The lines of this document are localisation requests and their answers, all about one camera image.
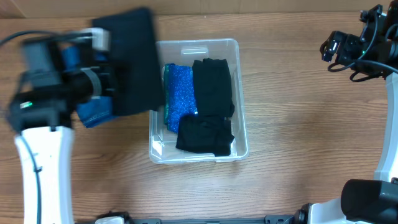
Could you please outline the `blue towel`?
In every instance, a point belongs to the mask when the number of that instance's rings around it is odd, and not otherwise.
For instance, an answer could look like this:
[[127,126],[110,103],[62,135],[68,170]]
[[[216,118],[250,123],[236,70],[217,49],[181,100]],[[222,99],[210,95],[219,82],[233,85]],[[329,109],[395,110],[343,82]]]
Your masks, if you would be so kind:
[[[62,50],[62,55],[66,71],[70,72],[78,67],[80,57],[77,47],[68,47]],[[117,118],[116,115],[113,115],[113,99],[110,96],[93,97],[87,103],[79,104],[76,112],[86,128],[94,128]]]

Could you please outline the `black cloth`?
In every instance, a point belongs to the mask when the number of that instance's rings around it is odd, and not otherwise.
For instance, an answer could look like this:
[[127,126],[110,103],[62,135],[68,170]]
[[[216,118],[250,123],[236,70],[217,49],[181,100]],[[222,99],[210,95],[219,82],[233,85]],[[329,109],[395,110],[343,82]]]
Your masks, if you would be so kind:
[[114,68],[113,114],[129,116],[164,105],[152,11],[140,7],[92,20],[110,33],[108,62]]
[[198,114],[230,118],[234,114],[231,74],[226,59],[204,58],[192,66]]
[[230,156],[233,140],[231,121],[188,114],[180,119],[176,148],[195,154]]

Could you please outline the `sparkly blue green garment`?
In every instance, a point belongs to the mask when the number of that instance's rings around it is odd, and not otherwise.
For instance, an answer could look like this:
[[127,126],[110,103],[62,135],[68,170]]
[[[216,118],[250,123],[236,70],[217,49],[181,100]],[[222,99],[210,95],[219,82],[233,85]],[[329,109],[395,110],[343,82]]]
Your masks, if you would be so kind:
[[164,124],[169,131],[178,133],[180,119],[187,114],[198,113],[192,68],[174,63],[166,64],[164,87]]

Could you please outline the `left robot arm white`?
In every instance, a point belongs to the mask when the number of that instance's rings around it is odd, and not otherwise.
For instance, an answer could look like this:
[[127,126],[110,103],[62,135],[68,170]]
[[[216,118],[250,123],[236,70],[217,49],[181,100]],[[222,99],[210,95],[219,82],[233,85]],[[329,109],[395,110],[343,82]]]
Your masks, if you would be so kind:
[[25,223],[73,223],[70,159],[71,115],[80,103],[110,95],[114,77],[98,52],[110,49],[109,33],[30,31],[21,44],[28,69],[21,75],[7,119],[22,168]]

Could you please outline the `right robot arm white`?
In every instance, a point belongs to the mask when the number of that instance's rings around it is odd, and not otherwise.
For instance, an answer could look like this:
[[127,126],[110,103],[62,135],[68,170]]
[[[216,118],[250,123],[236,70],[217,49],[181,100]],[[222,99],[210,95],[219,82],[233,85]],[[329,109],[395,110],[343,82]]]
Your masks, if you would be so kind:
[[371,164],[341,187],[340,194],[302,205],[295,213],[266,216],[265,223],[397,223],[397,1],[361,11],[358,34],[334,30],[320,46],[330,73],[351,71],[352,83],[379,80],[385,119],[379,142],[356,137],[353,171]]

